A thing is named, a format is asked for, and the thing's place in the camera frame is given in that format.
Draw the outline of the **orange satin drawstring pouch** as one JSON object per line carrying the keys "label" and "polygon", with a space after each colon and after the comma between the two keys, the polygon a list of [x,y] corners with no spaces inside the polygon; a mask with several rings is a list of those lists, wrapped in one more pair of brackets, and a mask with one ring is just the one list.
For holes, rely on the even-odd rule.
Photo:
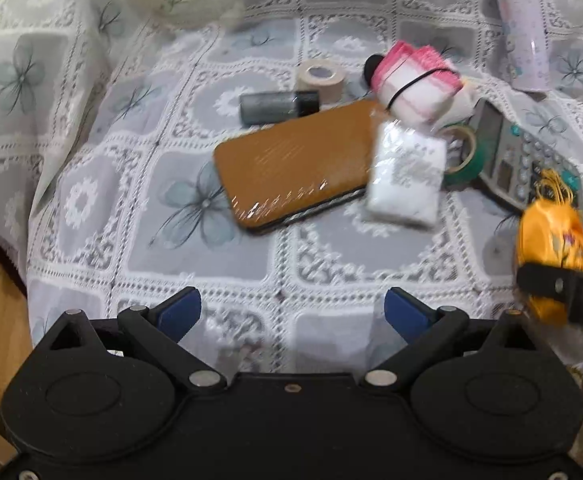
{"label": "orange satin drawstring pouch", "polygon": [[540,263],[583,271],[583,220],[572,206],[572,192],[552,169],[542,172],[538,187],[543,186],[554,196],[538,197],[523,212],[517,234],[517,270],[525,263]]}

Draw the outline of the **purple thermos bottle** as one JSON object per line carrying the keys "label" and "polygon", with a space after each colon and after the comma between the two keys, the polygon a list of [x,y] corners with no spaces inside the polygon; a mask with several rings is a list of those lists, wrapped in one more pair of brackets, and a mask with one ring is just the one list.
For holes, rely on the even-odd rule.
{"label": "purple thermos bottle", "polygon": [[497,0],[514,89],[545,93],[551,88],[549,55],[540,0]]}

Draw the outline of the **black cream round ball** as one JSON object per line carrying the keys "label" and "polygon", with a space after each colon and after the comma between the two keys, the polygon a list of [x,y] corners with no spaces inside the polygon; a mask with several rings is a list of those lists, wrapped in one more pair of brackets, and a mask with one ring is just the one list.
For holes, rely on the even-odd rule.
{"label": "black cream round ball", "polygon": [[363,67],[363,79],[367,87],[372,88],[372,79],[378,66],[384,61],[384,58],[385,57],[382,54],[373,54],[365,61]]}

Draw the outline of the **grey desk calculator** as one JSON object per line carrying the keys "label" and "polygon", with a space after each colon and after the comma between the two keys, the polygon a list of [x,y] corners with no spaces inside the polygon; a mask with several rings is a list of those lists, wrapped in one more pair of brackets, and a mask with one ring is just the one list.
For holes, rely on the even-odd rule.
{"label": "grey desk calculator", "polygon": [[467,125],[482,148],[479,180],[501,206],[522,214],[538,197],[552,198],[554,192],[547,186],[538,187],[542,172],[552,169],[572,192],[572,206],[583,210],[579,171],[552,145],[508,120],[486,99],[477,102]]}

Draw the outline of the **white tissue packet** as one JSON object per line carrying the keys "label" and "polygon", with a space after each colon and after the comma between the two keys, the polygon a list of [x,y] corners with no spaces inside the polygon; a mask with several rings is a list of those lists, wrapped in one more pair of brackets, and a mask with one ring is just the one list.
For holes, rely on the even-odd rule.
{"label": "white tissue packet", "polygon": [[380,221],[431,228],[446,163],[444,140],[397,120],[380,122],[366,185],[367,212]]}

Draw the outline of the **pink white folded handkerchief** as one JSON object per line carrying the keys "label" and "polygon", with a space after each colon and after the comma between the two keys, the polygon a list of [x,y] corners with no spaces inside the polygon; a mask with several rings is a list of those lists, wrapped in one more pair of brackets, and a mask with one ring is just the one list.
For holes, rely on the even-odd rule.
{"label": "pink white folded handkerchief", "polygon": [[473,114],[478,101],[473,85],[434,47],[399,41],[383,55],[369,89],[393,117],[437,131]]}

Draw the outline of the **dark grey small bottle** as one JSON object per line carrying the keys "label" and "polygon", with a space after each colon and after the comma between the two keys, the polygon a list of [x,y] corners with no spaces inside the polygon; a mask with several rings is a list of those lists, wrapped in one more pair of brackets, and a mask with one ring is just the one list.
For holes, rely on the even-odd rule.
{"label": "dark grey small bottle", "polygon": [[244,93],[239,97],[240,120],[245,126],[279,124],[318,113],[317,91]]}

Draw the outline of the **beige tape roll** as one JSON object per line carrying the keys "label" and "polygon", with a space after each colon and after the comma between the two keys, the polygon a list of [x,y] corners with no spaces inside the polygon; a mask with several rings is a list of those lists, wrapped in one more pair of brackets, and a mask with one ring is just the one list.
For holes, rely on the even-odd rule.
{"label": "beige tape roll", "polygon": [[296,70],[296,88],[300,91],[317,91],[322,103],[337,103],[346,83],[346,73],[329,60],[308,60]]}

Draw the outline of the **brown leather wallet case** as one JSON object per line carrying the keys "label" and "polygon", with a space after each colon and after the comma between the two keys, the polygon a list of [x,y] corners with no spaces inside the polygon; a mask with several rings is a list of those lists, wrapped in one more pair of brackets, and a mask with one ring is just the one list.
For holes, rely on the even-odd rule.
{"label": "brown leather wallet case", "polygon": [[218,144],[214,164],[238,226],[266,229],[363,190],[377,110],[357,101]]}

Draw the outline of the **white lace floral sofa cover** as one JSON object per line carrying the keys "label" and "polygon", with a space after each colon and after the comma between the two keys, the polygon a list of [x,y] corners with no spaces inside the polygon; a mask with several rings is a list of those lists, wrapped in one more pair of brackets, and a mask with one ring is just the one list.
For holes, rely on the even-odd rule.
{"label": "white lace floral sofa cover", "polygon": [[583,0],[0,0],[1,479],[583,479]]}

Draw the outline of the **green tape roll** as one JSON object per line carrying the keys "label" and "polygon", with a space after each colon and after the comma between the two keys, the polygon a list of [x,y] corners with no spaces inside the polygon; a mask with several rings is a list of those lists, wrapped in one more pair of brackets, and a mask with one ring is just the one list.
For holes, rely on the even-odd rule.
{"label": "green tape roll", "polygon": [[455,188],[474,182],[485,166],[485,153],[475,130],[466,125],[453,124],[442,128],[439,136],[448,142],[449,150],[455,148],[459,153],[456,162],[444,171],[444,186]]}

